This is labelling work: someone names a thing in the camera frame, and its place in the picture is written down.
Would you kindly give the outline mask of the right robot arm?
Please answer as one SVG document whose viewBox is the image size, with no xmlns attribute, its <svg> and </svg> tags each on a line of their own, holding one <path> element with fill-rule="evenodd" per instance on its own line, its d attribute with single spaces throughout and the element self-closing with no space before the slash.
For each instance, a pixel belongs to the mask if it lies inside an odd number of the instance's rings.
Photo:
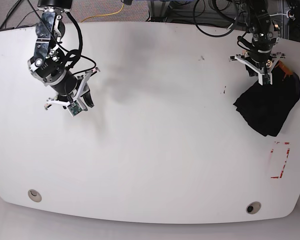
<svg viewBox="0 0 300 240">
<path fill-rule="evenodd" d="M 42 14 L 38 16 L 39 22 L 35 27 L 37 39 L 33 56 L 27 62 L 28 70 L 34 78 L 56 92 L 55 97 L 47 99 L 45 110 L 58 105 L 74 117 L 94 107 L 88 80 L 99 68 L 94 63 L 90 68 L 71 72 L 80 59 L 90 60 L 82 54 L 83 35 L 79 24 L 70 13 L 72 1 L 40 0 L 37 7 Z M 62 14 L 66 14 L 77 30 L 76 49 L 67 50 L 62 47 L 66 30 Z"/>
</svg>

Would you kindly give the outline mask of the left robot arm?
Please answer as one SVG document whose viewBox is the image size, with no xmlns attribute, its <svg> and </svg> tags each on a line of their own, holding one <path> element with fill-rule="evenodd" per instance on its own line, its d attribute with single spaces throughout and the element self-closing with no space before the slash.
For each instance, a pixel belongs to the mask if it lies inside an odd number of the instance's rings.
<svg viewBox="0 0 300 240">
<path fill-rule="evenodd" d="M 231 23 L 228 32 L 213 35 L 203 31 L 196 20 L 195 10 L 192 11 L 192 18 L 196 28 L 204 35 L 212 38 L 228 36 L 237 26 L 245 26 L 243 35 L 237 37 L 237 45 L 243 49 L 241 54 L 230 56 L 230 61 L 238 61 L 245 65 L 249 75 L 257 76 L 261 85 L 268 85 L 273 82 L 272 70 L 279 59 L 284 58 L 283 53 L 272 53 L 273 46 L 278 43 L 281 37 L 281 30 L 277 22 L 271 20 L 268 13 L 268 1 L 266 0 L 240 0 L 233 1 L 236 17 L 226 16 L 217 7 L 215 0 L 212 5 L 217 14 L 224 20 Z"/>
</svg>

